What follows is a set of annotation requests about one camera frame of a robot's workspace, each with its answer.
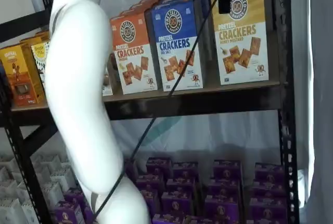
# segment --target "black cable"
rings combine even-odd
[[[183,68],[181,74],[179,75],[179,77],[178,77],[176,83],[173,85],[171,91],[170,91],[169,94],[167,95],[167,98],[170,98],[170,97],[172,96],[172,94],[173,94],[173,92],[175,91],[177,85],[179,84],[181,78],[183,77],[183,74],[185,73],[186,68],[187,68],[187,66],[188,66],[188,63],[189,63],[189,61],[190,61],[190,59],[191,59],[191,57],[192,57],[192,55],[193,55],[194,49],[196,48],[196,46],[197,46],[197,44],[198,44],[199,37],[200,37],[201,34],[202,34],[204,24],[206,23],[206,21],[207,21],[207,19],[208,19],[208,16],[209,16],[209,14],[211,13],[211,11],[212,11],[213,7],[215,6],[216,2],[217,2],[217,0],[214,0],[214,1],[213,1],[213,3],[211,4],[211,6],[210,6],[210,8],[209,8],[209,11],[208,11],[207,15],[204,17],[204,20],[203,20],[203,22],[201,23],[201,26],[200,26],[200,29],[199,29],[199,32],[198,32],[198,36],[197,36],[197,38],[196,38],[196,40],[195,40],[195,42],[194,42],[194,45],[193,45],[193,47],[192,47],[192,49],[191,49],[190,54],[189,54],[189,58],[186,60],[186,62],[185,62],[185,66],[184,66],[184,68]],[[121,179],[124,177],[124,175],[125,175],[125,173],[126,173],[126,167],[128,166],[128,164],[134,161],[134,157],[135,157],[137,151],[139,150],[139,148],[140,148],[140,146],[141,146],[143,140],[145,139],[146,135],[148,134],[148,131],[150,130],[151,126],[152,126],[153,123],[156,121],[156,118],[157,118],[156,116],[154,116],[154,117],[152,118],[152,120],[150,121],[149,125],[147,126],[145,132],[144,132],[144,133],[142,134],[142,136],[140,137],[139,142],[137,143],[137,145],[136,145],[134,151],[132,152],[130,159],[129,159],[129,160],[127,161],[127,163],[124,165],[122,172],[120,173],[120,175],[119,175],[119,177],[118,177],[116,183],[114,184],[113,188],[111,189],[111,192],[110,192],[110,193],[108,194],[108,196],[105,198],[104,202],[102,203],[102,205],[100,206],[100,208],[98,209],[98,211],[94,214],[93,221],[96,220],[97,216],[98,216],[98,215],[100,214],[100,212],[103,210],[103,208],[105,207],[105,205],[107,204],[107,202],[108,202],[109,199],[111,198],[112,194],[115,192],[115,190],[116,190],[117,186],[119,185]]]

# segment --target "yellow cracker box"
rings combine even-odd
[[[264,0],[231,0],[230,8],[213,8],[221,85],[268,80]]]
[[[44,101],[42,83],[27,43],[0,49],[0,58],[17,106]]]

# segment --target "orange box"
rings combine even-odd
[[[123,93],[157,90],[161,78],[150,8],[124,11],[110,23]]]
[[[20,43],[0,49],[14,103],[25,106],[45,100],[42,83],[28,43]]]

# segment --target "cheddar crackers box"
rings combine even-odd
[[[264,0],[230,0],[230,13],[213,8],[221,85],[268,80]]]
[[[203,88],[204,58],[202,39],[190,56],[202,22],[201,0],[176,0],[152,10],[163,90],[170,91],[188,66],[176,90]]]
[[[0,49],[0,58],[17,106],[36,104],[45,99],[28,43]]]
[[[111,19],[113,50],[124,94],[157,90],[160,84],[149,8],[128,10]]]

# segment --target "circular logo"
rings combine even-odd
[[[165,16],[166,29],[171,34],[176,34],[182,27],[182,16],[178,10],[170,9]]]
[[[131,43],[135,38],[135,28],[130,21],[123,21],[120,25],[120,35],[125,42]]]
[[[240,20],[248,11],[247,0],[230,0],[230,17],[234,20]]]

